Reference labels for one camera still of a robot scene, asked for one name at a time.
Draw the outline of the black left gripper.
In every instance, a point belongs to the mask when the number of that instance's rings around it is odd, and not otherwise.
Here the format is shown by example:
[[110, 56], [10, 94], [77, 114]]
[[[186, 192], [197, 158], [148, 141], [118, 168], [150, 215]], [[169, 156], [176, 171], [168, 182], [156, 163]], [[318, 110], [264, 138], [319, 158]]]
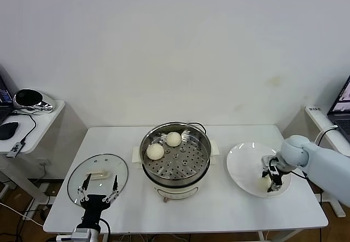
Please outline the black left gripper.
[[77, 188], [80, 205], [85, 210], [81, 223], [77, 225], [77, 228], [100, 228], [99, 222], [102, 211], [108, 209], [110, 203], [119, 196], [117, 175], [114, 178], [112, 192], [107, 196], [102, 194], [87, 195], [90, 179], [91, 174], [88, 174], [83, 184]]

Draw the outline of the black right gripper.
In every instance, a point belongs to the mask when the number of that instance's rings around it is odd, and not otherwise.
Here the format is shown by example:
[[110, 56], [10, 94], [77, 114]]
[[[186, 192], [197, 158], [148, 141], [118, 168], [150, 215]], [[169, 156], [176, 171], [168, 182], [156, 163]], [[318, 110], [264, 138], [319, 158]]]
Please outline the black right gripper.
[[267, 189], [268, 193], [280, 190], [283, 184], [282, 176], [283, 174], [278, 170], [278, 168], [275, 165], [269, 165], [269, 169], [265, 169], [262, 172], [262, 178], [270, 177], [271, 179], [271, 185]]

